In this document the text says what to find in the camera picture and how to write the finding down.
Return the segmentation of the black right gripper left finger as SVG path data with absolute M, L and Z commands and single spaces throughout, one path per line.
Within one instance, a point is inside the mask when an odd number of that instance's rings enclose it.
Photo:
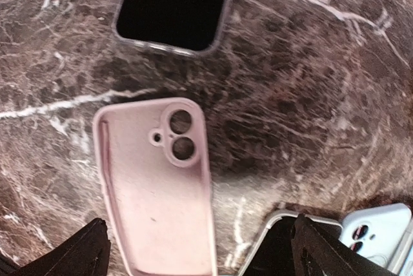
M 18 266 L 1 256 L 1 275 L 94 275 L 108 273 L 111 243 L 106 222 L 95 218 L 42 257 Z

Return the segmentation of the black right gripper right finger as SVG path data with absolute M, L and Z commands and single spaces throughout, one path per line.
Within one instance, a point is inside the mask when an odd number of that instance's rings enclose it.
M 392 275 L 386 268 L 353 252 L 305 214 L 291 230 L 296 275 Z

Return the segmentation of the black phone light-blue edge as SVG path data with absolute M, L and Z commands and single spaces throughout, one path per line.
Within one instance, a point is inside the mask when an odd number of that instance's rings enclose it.
M 238 274 L 294 275 L 290 232 L 298 215 L 298 212 L 289 210 L 277 210 L 271 213 L 264 221 Z

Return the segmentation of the pink phone case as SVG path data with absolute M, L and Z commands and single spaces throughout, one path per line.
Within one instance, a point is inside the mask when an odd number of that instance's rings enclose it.
M 216 275 L 201 107 L 184 97 L 111 104 L 93 119 L 105 206 L 129 275 Z

